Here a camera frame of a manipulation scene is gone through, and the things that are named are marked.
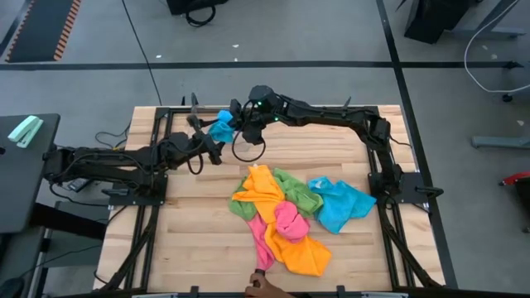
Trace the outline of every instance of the orange towel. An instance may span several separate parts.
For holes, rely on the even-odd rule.
[[[292,243],[277,233],[274,212],[285,201],[285,195],[267,166],[250,166],[248,170],[250,175],[243,183],[246,191],[235,193],[232,200],[254,202],[263,221],[267,223],[265,242],[274,257],[285,263],[290,272],[322,276],[331,259],[331,252],[322,243],[308,236],[298,243]]]
[[[235,193],[232,199],[241,202],[254,202],[263,221],[272,224],[276,222],[274,209],[285,200],[285,195],[267,166],[249,166],[248,171],[250,171],[250,175],[243,183],[243,188],[247,191]]]
[[[308,276],[322,276],[331,259],[331,252],[324,244],[305,236],[299,243],[292,243],[276,230],[276,224],[269,224],[265,231],[265,243],[272,254],[285,263],[290,272]]]

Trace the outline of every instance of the black floor stripe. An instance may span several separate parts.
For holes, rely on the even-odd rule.
[[[396,44],[394,43],[392,29],[388,24],[387,12],[385,10],[383,0],[376,0],[376,2],[378,5],[379,16],[381,17],[381,23],[383,25],[385,39],[387,41],[388,50],[390,51],[390,58],[395,65],[393,68],[394,74],[396,75],[397,86],[399,88],[399,93],[401,94],[402,105],[405,109],[405,118],[407,120],[408,128],[411,132],[412,145],[414,147],[414,152],[416,153],[418,167],[422,173],[424,183],[427,186],[432,186],[431,172],[429,171],[429,166],[427,165],[427,159],[422,145],[422,138],[420,137],[420,132],[417,127],[414,110],[412,109],[412,102],[408,93],[407,83],[405,82],[405,76],[403,75],[403,69],[399,63],[398,50],[396,49]],[[449,254],[446,235],[441,222],[440,210],[438,209],[438,204],[435,199],[430,202],[430,208],[432,212],[430,220],[436,240],[436,248],[438,249],[438,254],[440,255],[444,278],[446,280],[446,284],[449,287],[456,289],[458,285],[456,283],[455,270],[451,262],[451,255]]]
[[[15,32],[17,32],[18,25],[20,25],[20,22],[22,22],[24,19],[27,7],[30,5],[30,1],[31,0],[24,1],[24,4],[22,4],[22,7],[20,7],[20,10],[18,11],[17,17],[9,27],[9,30],[7,30],[6,35],[3,37],[2,43],[0,43],[0,56],[7,49],[7,46],[9,46],[9,41],[11,41]]]
[[[469,68],[501,68],[508,61],[469,62]],[[254,62],[166,62],[152,63],[153,70],[211,70],[211,69],[265,69],[265,68],[393,68],[391,61],[254,61]],[[463,69],[464,62],[399,62],[407,69]],[[145,63],[93,63],[93,64],[0,64],[0,71],[9,70],[147,70]]]

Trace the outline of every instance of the human hand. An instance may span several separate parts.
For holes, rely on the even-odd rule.
[[[282,289],[273,286],[265,276],[254,273],[250,276],[250,283],[259,282],[260,287],[247,286],[245,289],[245,296],[257,298],[294,298],[287,294]]]

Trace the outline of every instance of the wire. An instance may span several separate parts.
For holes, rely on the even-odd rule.
[[[255,158],[250,159],[250,160],[244,160],[243,158],[239,157],[239,156],[235,153],[235,141],[238,139],[239,134],[242,132],[242,130],[238,131],[238,133],[235,134],[234,142],[232,143],[232,154],[234,154],[234,157],[235,157],[238,161],[242,161],[242,162],[254,162],[254,161],[257,161],[258,159],[262,158],[263,154],[265,153],[265,149],[267,149],[267,143],[265,142],[265,140],[263,140],[263,149],[262,149],[262,152],[259,153],[258,157],[255,157]]]
[[[101,278],[99,278],[99,276],[96,274],[96,271],[97,270],[94,270],[94,272],[92,273],[94,275],[94,278],[97,279],[98,281],[101,281],[104,285],[108,284],[108,282],[102,280]]]
[[[67,199],[68,201],[70,201],[71,203],[74,203],[74,204],[80,204],[80,205],[83,205],[83,206],[91,206],[91,207],[108,207],[107,204],[89,204],[89,203],[82,203],[82,202],[78,202],[78,201],[74,201],[72,200],[70,197],[66,196],[66,195],[59,195],[55,192],[55,190],[53,190],[53,184],[50,183],[50,192],[55,195],[55,196],[58,196],[60,198],[63,198],[63,199]]]
[[[389,208],[389,207],[388,207],[388,201],[389,201],[390,199],[391,199],[393,202],[390,204],[390,208]],[[385,208],[386,210],[392,210],[392,209],[393,209],[393,204],[396,204],[396,200],[395,200],[393,197],[391,197],[389,194],[387,194],[387,195],[386,195],[386,199],[384,200],[384,208]]]
[[[245,111],[247,110],[247,106],[249,104],[252,104],[252,107],[250,107],[250,111],[248,112],[248,117],[246,117],[244,115]],[[241,126],[241,129],[239,129],[239,131],[235,134],[235,137],[234,137],[234,141],[232,142],[232,154],[234,154],[234,157],[238,160],[238,161],[242,161],[242,162],[253,162],[253,161],[257,161],[258,159],[260,159],[263,154],[265,153],[265,149],[267,149],[267,143],[265,142],[265,140],[263,140],[263,149],[262,149],[262,152],[258,155],[258,157],[256,158],[253,158],[251,160],[244,160],[243,158],[239,157],[236,153],[235,153],[235,142],[236,140],[238,139],[239,137],[239,134],[247,127],[248,123],[249,123],[249,120],[252,118],[252,113],[253,113],[253,110],[254,110],[254,103],[252,103],[250,100],[247,101],[245,103],[245,105],[243,106],[243,126]]]
[[[164,5],[165,7],[169,8],[169,7],[167,6],[167,4],[164,3],[162,0],[158,0],[158,2],[159,2],[160,4],[162,4],[162,5]]]
[[[468,69],[467,67],[467,55],[468,55],[468,51],[470,50],[470,46],[471,46],[471,43],[473,42],[473,40],[484,30],[486,29],[487,27],[489,27],[491,24],[495,23],[499,18],[501,18],[502,16],[504,16],[504,14],[506,14],[510,9],[512,9],[512,7],[517,4],[519,2],[519,0],[515,0],[513,1],[513,3],[508,6],[503,12],[501,12],[495,19],[493,19],[491,22],[489,22],[487,25],[484,25],[482,28],[480,28],[480,30],[478,30],[474,35],[473,37],[471,37],[470,39],[470,42],[467,44],[467,47],[465,48],[465,52],[464,52],[464,68],[465,68],[465,71],[467,71],[467,74],[470,75],[471,79],[473,79],[473,81],[484,91],[488,92],[488,93],[515,93],[515,92],[518,92],[518,91],[521,91],[521,90],[525,90],[527,88],[530,88],[530,84],[526,85],[526,86],[523,86],[521,88],[517,88],[517,89],[512,89],[512,90],[490,90],[490,89],[487,89],[485,88],[481,83],[479,83],[479,81],[471,74],[470,70]]]
[[[152,84],[155,86],[155,91],[157,92],[158,103],[162,106],[162,99],[160,97],[160,92],[158,92],[157,82],[155,81],[155,77],[152,74],[151,64],[149,64],[149,59],[147,58],[146,52],[143,50],[143,46],[142,46],[142,43],[140,42],[140,38],[138,38],[138,34],[136,33],[136,29],[134,28],[133,21],[131,20],[131,16],[129,15],[129,10],[127,9],[127,6],[125,5],[125,0],[122,0],[122,4],[123,4],[123,9],[125,9],[125,13],[127,14],[127,19],[129,20],[129,23],[131,24],[132,32],[134,33],[134,36],[136,37],[138,46],[140,46],[140,51],[142,52],[143,59],[145,59],[147,68],[149,69],[149,74],[151,75]]]
[[[111,133],[111,132],[98,132],[98,133],[96,133],[94,138],[95,138],[96,142],[98,142],[98,143],[100,143],[102,145],[105,145],[106,147],[109,147],[111,149],[118,148],[118,147],[120,147],[120,145],[122,145],[124,142],[127,141],[128,137],[129,137],[129,135],[128,135],[129,128],[131,128],[131,122],[129,122],[127,127],[125,129],[123,129],[123,131],[121,133],[119,133],[119,134],[115,134],[115,133]],[[121,137],[121,136],[125,135],[125,139],[123,139],[118,144],[116,144],[116,146],[112,146],[111,144],[109,144],[107,142],[101,141],[99,139],[99,135],[108,135],[108,136],[112,136],[112,137]]]
[[[91,246],[91,247],[88,247],[88,248],[83,248],[83,249],[80,249],[80,250],[76,250],[76,251],[71,251],[71,252],[63,253],[63,254],[61,254],[61,255],[58,256],[58,257],[54,257],[54,258],[52,258],[52,259],[50,259],[50,260],[48,260],[48,261],[44,261],[44,262],[42,262],[42,263],[40,263],[40,264],[38,264],[38,265],[35,265],[35,266],[32,267],[31,269],[29,269],[29,270],[27,270],[26,272],[22,273],[22,274],[19,276],[19,278],[22,278],[22,277],[25,276],[27,273],[32,272],[32,271],[34,271],[35,269],[37,269],[38,267],[40,267],[40,266],[42,266],[42,265],[44,265],[44,264],[46,264],[46,263],[52,262],[52,261],[54,261],[54,260],[56,260],[56,259],[58,259],[58,258],[66,257],[66,256],[68,256],[68,255],[70,255],[70,254],[72,254],[72,253],[84,252],[84,251],[88,251],[89,249],[92,249],[92,248],[100,248],[100,247],[101,247],[101,244],[98,244],[98,245],[94,245],[94,246]]]
[[[190,160],[187,160],[186,163],[188,164],[188,169],[193,175],[200,174],[202,172],[203,167],[205,166],[205,160],[202,158],[201,154],[199,154],[199,170],[197,172],[193,171],[193,169],[191,168]]]
[[[409,144],[409,143],[405,143],[405,142],[399,142],[399,141],[397,141],[395,138],[393,138],[392,136],[390,136],[390,139],[391,139],[393,142],[395,142],[396,144],[398,144],[398,145],[409,146],[410,148],[412,148],[411,144]]]

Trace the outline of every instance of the pink towel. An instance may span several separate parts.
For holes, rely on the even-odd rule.
[[[309,221],[298,214],[293,203],[281,202],[276,206],[274,215],[276,230],[291,243],[299,243],[309,233]]]
[[[265,243],[265,231],[267,224],[263,221],[259,213],[250,221],[247,222],[252,235],[254,236],[254,244],[256,244],[256,251],[258,253],[258,267],[257,269],[268,270],[274,263],[274,255],[271,249]]]

